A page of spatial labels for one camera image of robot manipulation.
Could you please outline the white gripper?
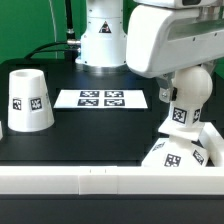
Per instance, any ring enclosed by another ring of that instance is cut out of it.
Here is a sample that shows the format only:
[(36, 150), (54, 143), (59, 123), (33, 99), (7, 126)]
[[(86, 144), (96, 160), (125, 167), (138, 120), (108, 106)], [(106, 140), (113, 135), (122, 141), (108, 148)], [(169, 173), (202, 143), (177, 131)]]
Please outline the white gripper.
[(138, 75), (159, 76), (159, 99), (175, 101), (174, 71), (224, 57), (224, 0), (134, 1), (127, 65)]

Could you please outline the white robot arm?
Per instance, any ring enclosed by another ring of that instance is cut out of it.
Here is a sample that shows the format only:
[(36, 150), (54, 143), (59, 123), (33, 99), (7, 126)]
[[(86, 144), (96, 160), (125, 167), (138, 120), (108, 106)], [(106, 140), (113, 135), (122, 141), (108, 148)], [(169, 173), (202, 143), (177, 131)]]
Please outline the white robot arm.
[(122, 28), (122, 0), (86, 0), (87, 28), (81, 36), (85, 69), (126, 65), (156, 78), (160, 99), (176, 98), (173, 73), (195, 65), (207, 71), (224, 57), (224, 0), (133, 0), (128, 30)]

